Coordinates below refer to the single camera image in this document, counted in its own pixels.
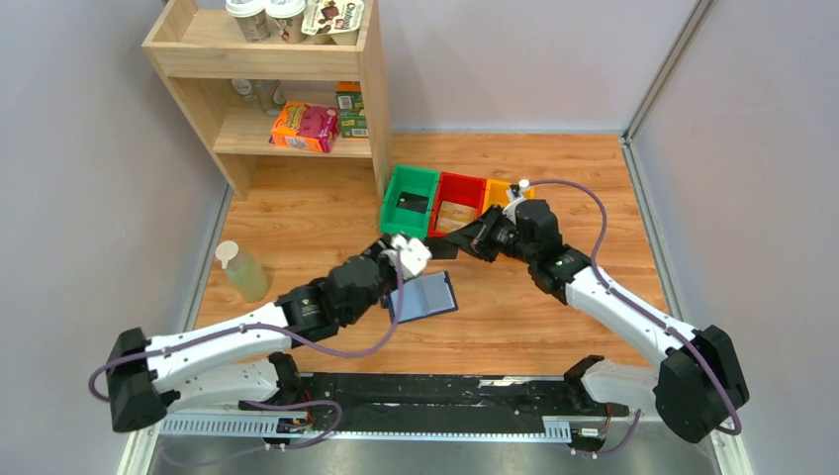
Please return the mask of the navy blue card holder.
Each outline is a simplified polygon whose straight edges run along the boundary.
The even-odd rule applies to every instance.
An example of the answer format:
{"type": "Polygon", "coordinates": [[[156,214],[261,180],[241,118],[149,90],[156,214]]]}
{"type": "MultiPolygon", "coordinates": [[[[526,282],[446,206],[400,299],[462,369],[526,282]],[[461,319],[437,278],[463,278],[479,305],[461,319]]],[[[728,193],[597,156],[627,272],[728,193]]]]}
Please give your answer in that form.
{"type": "Polygon", "coordinates": [[[391,319],[396,317],[397,305],[403,302],[398,317],[400,324],[456,312],[459,308],[450,275],[447,271],[423,275],[404,284],[404,293],[393,290],[384,298],[381,307],[391,319]]]}

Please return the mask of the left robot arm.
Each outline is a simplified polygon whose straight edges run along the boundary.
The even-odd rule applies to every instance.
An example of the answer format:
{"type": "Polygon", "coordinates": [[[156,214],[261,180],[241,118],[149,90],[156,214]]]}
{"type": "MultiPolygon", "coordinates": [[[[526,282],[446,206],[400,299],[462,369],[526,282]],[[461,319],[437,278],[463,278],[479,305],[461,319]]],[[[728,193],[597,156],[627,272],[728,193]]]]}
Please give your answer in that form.
{"type": "Polygon", "coordinates": [[[228,401],[289,411],[301,401],[303,385],[291,376],[288,350],[308,346],[327,352],[323,340],[421,276],[430,259],[421,240],[383,235],[327,275],[242,316],[168,335],[123,331],[107,362],[89,377],[88,389],[107,403],[116,433],[228,401]]]}

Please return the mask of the gold card in bin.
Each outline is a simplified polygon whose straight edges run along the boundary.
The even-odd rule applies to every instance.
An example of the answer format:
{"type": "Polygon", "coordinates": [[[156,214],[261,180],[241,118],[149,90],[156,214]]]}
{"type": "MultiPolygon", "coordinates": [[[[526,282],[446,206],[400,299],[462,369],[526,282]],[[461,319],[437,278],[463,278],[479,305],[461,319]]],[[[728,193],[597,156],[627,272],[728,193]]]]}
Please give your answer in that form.
{"type": "Polygon", "coordinates": [[[451,220],[460,223],[470,223],[475,220],[476,209],[464,204],[442,201],[440,203],[437,217],[443,220],[451,220]]]}

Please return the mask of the black card in bin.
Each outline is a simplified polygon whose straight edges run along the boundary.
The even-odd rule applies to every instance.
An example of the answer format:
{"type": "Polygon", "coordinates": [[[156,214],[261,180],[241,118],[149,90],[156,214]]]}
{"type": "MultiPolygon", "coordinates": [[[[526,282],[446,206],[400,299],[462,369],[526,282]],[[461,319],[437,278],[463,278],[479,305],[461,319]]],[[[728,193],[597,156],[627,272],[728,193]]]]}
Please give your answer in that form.
{"type": "Polygon", "coordinates": [[[425,214],[428,206],[428,197],[407,191],[400,193],[396,208],[415,213],[425,214]]]}

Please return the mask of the green plastic bin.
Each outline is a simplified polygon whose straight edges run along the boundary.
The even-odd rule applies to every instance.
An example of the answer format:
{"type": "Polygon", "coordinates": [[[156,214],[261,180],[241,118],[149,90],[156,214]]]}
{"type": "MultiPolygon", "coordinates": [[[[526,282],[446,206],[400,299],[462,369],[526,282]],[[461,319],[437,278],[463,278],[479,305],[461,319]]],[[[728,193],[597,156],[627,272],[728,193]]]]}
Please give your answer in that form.
{"type": "Polygon", "coordinates": [[[380,209],[379,230],[425,238],[439,176],[437,170],[397,165],[380,209]]]}

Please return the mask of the yellow plastic bin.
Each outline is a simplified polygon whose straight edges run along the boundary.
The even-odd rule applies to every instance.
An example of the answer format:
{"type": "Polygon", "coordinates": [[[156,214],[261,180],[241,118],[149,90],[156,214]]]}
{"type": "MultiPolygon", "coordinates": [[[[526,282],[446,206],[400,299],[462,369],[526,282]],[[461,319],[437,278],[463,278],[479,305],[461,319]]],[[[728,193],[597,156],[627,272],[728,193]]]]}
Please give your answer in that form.
{"type": "Polygon", "coordinates": [[[499,205],[504,208],[511,202],[508,196],[511,184],[507,181],[488,179],[484,192],[484,203],[482,212],[486,212],[492,205],[499,205]]]}

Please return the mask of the green liquid bottle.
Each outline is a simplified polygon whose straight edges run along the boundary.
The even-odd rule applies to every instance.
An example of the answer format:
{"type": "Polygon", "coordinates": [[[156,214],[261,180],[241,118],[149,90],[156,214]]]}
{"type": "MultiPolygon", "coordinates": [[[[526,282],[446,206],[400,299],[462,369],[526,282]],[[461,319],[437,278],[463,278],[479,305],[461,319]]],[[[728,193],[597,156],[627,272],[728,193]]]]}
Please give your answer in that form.
{"type": "Polygon", "coordinates": [[[249,251],[233,240],[224,240],[217,245],[215,258],[229,282],[247,302],[257,302],[265,297],[268,291],[267,274],[249,251]]]}

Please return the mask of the green juice carton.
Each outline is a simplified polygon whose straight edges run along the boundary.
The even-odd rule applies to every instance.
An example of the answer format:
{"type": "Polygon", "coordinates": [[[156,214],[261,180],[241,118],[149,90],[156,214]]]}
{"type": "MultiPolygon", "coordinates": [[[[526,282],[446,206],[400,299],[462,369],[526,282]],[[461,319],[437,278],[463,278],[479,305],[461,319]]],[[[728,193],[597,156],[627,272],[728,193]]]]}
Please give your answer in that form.
{"type": "Polygon", "coordinates": [[[335,86],[338,128],[343,138],[368,139],[361,85],[358,81],[338,81],[335,86]]]}

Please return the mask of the wooden shelf unit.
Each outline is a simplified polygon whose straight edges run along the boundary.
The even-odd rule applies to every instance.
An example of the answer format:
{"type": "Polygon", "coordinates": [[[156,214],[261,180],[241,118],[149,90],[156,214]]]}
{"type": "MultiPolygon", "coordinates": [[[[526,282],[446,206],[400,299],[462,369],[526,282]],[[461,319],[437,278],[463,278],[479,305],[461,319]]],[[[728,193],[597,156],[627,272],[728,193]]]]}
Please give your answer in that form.
{"type": "Polygon", "coordinates": [[[322,153],[275,144],[273,118],[234,91],[236,79],[279,79],[290,102],[329,107],[338,104],[334,92],[315,91],[314,83],[358,81],[368,135],[337,138],[329,156],[370,160],[378,194],[387,190],[393,149],[377,2],[366,2],[356,43],[336,46],[311,39],[291,45],[277,36],[249,43],[226,11],[171,1],[142,47],[238,199],[247,198],[259,159],[322,153]]]}

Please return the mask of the clear bottle on shelf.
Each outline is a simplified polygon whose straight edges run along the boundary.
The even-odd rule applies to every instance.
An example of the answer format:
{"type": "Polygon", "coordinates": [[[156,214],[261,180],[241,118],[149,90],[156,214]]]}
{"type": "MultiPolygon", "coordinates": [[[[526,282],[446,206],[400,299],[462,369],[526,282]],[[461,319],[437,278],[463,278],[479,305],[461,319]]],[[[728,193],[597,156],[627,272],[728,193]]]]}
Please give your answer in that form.
{"type": "Polygon", "coordinates": [[[242,101],[257,104],[268,116],[278,116],[287,103],[280,80],[234,78],[231,85],[242,101]]]}

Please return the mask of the chocolate pudding cup pack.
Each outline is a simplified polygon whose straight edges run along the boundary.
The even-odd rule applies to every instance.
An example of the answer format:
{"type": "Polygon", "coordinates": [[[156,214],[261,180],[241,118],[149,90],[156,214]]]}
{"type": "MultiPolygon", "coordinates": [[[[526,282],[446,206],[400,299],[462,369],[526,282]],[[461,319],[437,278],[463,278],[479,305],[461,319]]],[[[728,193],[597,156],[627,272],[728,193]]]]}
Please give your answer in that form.
{"type": "Polygon", "coordinates": [[[310,1],[304,10],[302,32],[315,38],[328,37],[340,46],[354,46],[364,11],[363,1],[310,1]]]}

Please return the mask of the white lidded cup right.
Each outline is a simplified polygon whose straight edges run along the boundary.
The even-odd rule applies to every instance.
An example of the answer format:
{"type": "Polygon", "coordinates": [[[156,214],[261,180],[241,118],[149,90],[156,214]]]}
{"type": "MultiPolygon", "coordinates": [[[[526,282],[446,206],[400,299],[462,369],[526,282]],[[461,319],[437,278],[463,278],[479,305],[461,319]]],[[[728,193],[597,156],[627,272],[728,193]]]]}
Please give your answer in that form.
{"type": "Polygon", "coordinates": [[[307,36],[302,31],[306,0],[268,0],[265,13],[276,24],[281,38],[289,44],[299,44],[307,36]]]}

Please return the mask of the white lidded cup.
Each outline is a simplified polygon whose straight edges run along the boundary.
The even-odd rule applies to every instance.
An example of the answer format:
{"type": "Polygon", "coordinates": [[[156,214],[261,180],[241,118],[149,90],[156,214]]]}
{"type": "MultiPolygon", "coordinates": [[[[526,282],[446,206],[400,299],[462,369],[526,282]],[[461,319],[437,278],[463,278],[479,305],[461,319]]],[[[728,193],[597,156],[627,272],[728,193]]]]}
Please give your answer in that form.
{"type": "Polygon", "coordinates": [[[264,0],[227,0],[226,10],[233,17],[245,40],[249,43],[261,43],[270,38],[271,33],[265,12],[264,0]]]}
{"type": "Polygon", "coordinates": [[[265,13],[276,24],[281,38],[289,44],[299,44],[307,36],[302,31],[306,0],[268,0],[265,13]]]}

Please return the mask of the white lidded cup left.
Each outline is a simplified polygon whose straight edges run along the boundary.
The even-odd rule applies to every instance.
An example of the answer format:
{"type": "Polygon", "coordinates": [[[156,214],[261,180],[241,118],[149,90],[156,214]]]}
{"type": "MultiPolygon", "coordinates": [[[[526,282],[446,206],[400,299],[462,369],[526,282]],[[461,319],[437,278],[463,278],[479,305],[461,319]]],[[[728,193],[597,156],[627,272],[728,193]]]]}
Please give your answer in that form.
{"type": "Polygon", "coordinates": [[[271,33],[265,12],[264,0],[227,0],[226,10],[233,17],[245,40],[249,43],[261,43],[270,38],[271,33]]]}

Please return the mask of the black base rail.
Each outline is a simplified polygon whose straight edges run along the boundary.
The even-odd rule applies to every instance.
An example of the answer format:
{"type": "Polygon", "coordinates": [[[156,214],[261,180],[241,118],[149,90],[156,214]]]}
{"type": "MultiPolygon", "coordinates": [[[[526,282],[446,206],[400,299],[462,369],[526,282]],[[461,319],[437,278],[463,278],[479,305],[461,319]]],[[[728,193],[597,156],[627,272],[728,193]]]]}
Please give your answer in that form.
{"type": "Polygon", "coordinates": [[[538,433],[548,416],[602,421],[629,414],[548,376],[318,372],[302,376],[297,399],[339,403],[342,431],[538,433]]]}

